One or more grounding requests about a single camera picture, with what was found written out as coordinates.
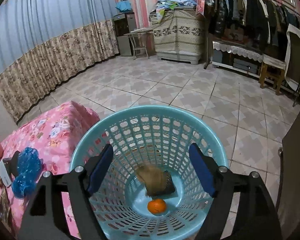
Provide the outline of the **blue and floral curtain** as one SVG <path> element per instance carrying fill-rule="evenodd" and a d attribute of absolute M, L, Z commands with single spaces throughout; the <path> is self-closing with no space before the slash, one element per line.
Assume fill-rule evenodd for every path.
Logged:
<path fill-rule="evenodd" d="M 119 52 L 115 0 L 4 0 L 0 100 L 18 121 L 77 73 Z"/>

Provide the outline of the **black wallet case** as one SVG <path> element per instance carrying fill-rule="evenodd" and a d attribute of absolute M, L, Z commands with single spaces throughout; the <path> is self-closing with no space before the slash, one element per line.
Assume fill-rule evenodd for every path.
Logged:
<path fill-rule="evenodd" d="M 3 163 L 9 176 L 13 175 L 14 177 L 17 177 L 19 175 L 17 168 L 19 154 L 19 151 L 15 151 L 14 155 L 11 158 L 3 159 Z"/>

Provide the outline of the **teal plastic laundry basket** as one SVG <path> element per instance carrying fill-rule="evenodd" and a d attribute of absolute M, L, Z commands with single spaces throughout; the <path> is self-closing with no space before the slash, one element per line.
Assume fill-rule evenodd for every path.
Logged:
<path fill-rule="evenodd" d="M 202 120 L 167 106 L 139 106 L 96 123 L 80 140 L 71 168 L 83 166 L 106 144 L 113 160 L 91 196 L 108 239 L 192 239 L 212 203 L 189 158 L 191 144 L 220 166 L 225 149 Z"/>

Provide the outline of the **white card box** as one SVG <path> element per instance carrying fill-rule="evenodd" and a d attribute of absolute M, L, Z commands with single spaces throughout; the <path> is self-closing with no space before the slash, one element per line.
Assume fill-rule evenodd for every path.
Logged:
<path fill-rule="evenodd" d="M 6 187 L 12 185 L 10 159 L 1 159 L 0 161 L 0 178 Z"/>

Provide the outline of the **blue plastic bag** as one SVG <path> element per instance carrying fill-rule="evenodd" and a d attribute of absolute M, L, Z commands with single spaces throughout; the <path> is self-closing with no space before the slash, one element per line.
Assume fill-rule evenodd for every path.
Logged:
<path fill-rule="evenodd" d="M 12 183 L 12 192 L 16 198 L 23 199 L 30 196 L 37 185 L 42 173 L 43 164 L 35 148 L 26 147 L 18 155 L 18 175 Z"/>

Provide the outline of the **chest with patterned cover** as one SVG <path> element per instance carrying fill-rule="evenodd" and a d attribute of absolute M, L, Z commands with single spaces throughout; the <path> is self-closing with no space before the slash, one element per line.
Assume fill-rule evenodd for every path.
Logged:
<path fill-rule="evenodd" d="M 158 20 L 149 15 L 158 59 L 198 64 L 207 60 L 207 25 L 195 9 L 179 7 L 166 10 Z"/>

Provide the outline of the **grey water dispenser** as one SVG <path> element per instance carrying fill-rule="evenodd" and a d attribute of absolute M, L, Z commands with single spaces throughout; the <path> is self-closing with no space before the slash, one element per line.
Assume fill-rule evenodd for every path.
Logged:
<path fill-rule="evenodd" d="M 132 44 L 128 34 L 136 29 L 134 12 L 123 12 L 113 17 L 117 43 L 121 56 L 132 56 Z"/>

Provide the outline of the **wooden stool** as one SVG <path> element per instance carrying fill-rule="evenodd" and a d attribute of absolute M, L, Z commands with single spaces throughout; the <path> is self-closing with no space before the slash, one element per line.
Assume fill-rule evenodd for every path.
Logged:
<path fill-rule="evenodd" d="M 266 79 L 274 81 L 273 88 L 276 95 L 280 94 L 280 88 L 283 80 L 285 79 L 286 63 L 276 58 L 263 54 L 261 72 L 259 78 L 260 88 L 264 88 Z"/>

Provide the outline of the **blue bag on dispenser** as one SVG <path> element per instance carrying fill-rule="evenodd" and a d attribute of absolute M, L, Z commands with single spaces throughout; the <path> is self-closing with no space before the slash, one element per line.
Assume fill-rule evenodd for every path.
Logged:
<path fill-rule="evenodd" d="M 127 13 L 127 12 L 132 12 L 133 8 L 128 0 L 122 0 L 116 3 L 115 8 L 120 12 L 120 13 Z"/>

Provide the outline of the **clothes rack with garments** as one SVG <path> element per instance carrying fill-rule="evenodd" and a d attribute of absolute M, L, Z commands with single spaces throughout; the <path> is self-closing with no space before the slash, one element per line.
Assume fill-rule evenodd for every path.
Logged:
<path fill-rule="evenodd" d="M 286 51 L 286 31 L 300 30 L 300 16 L 273 0 L 206 0 L 209 32 L 263 53 Z"/>

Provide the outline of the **pink floral tablecloth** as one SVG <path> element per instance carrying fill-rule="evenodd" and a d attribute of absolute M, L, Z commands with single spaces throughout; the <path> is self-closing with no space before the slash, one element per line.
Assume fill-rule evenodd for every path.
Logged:
<path fill-rule="evenodd" d="M 99 121 L 100 117 L 91 108 L 74 101 L 63 103 L 21 126 L 4 139 L 1 142 L 3 158 L 11 158 L 16 151 L 21 152 L 26 147 L 31 147 L 38 151 L 39 158 L 42 159 L 43 171 L 51 171 L 53 175 L 68 173 L 77 144 Z M 12 225 L 17 233 L 28 200 L 16 198 L 11 187 L 7 189 L 7 194 Z M 69 231 L 71 235 L 80 238 L 69 195 L 63 193 L 62 198 Z"/>

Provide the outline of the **pile of folded bedding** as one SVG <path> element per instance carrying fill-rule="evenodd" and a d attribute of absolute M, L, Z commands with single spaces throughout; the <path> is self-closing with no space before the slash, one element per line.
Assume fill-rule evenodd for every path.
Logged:
<path fill-rule="evenodd" d="M 157 9 L 174 9 L 176 7 L 194 8 L 197 0 L 157 0 L 153 7 L 153 11 Z"/>

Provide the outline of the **low shelf with lace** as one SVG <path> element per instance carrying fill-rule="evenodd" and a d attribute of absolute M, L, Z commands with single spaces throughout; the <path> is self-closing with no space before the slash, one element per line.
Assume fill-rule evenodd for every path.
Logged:
<path fill-rule="evenodd" d="M 262 64 L 259 51 L 221 40 L 213 41 L 212 45 L 212 63 L 215 66 L 259 76 Z"/>

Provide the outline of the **small folding table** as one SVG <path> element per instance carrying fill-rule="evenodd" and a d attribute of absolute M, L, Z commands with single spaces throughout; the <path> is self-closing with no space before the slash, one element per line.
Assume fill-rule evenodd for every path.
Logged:
<path fill-rule="evenodd" d="M 135 29 L 127 34 L 125 36 L 128 37 L 132 48 L 133 48 L 133 60 L 136 60 L 138 57 L 138 54 L 141 55 L 141 52 L 143 51 L 147 58 L 149 59 L 149 52 L 147 48 L 147 37 L 153 34 L 152 28 L 140 28 Z"/>

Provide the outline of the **brown paper trash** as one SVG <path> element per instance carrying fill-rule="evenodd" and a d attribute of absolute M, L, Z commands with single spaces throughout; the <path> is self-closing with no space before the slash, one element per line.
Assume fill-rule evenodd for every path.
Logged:
<path fill-rule="evenodd" d="M 175 192 L 170 172 L 150 164 L 139 166 L 135 172 L 138 181 L 145 186 L 147 196 L 158 197 Z"/>

